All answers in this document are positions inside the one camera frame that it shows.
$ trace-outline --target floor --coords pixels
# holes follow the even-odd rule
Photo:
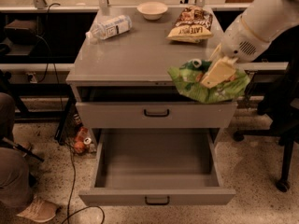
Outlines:
[[[236,195],[226,205],[220,206],[103,206],[106,224],[296,224],[299,223],[299,153],[295,144],[290,170],[291,189],[282,193],[274,185],[280,176],[283,148],[274,137],[246,137],[241,143],[232,139],[241,128],[266,128],[268,117],[255,115],[255,108],[239,108],[230,126],[224,131],[216,146],[218,166],[224,187],[235,189]],[[44,162],[27,157],[33,175],[37,177],[35,192],[42,198],[59,204],[62,208],[49,223],[95,224],[101,223],[99,208],[88,208],[67,218],[74,169],[67,145],[60,146],[54,135],[58,123],[17,123],[14,128],[17,143],[30,141],[33,152]],[[91,182],[94,154],[76,155],[76,183],[70,200],[69,215],[84,208],[78,191],[87,189]],[[33,223],[12,216],[0,206],[0,224]]]

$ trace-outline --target clear bottle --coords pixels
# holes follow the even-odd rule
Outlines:
[[[132,28],[132,21],[127,15],[120,15],[119,17],[103,21],[94,22],[87,37],[91,39],[105,40],[114,35],[122,34]]]

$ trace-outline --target bowl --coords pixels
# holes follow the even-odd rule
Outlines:
[[[147,2],[138,5],[137,10],[147,20],[158,20],[168,10],[168,7],[164,3]]]

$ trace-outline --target green bag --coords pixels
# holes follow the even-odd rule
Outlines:
[[[212,64],[210,61],[192,59],[180,68],[170,67],[168,74],[176,85],[179,94],[203,104],[212,104],[233,100],[244,94],[249,84],[249,77],[244,71],[236,69],[235,79],[225,81],[209,89],[199,82]]]

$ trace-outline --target closed drawer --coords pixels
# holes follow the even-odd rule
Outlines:
[[[103,130],[90,189],[80,198],[96,205],[226,204],[206,129]]]
[[[236,102],[197,103],[81,103],[77,110],[88,128],[225,128]]]

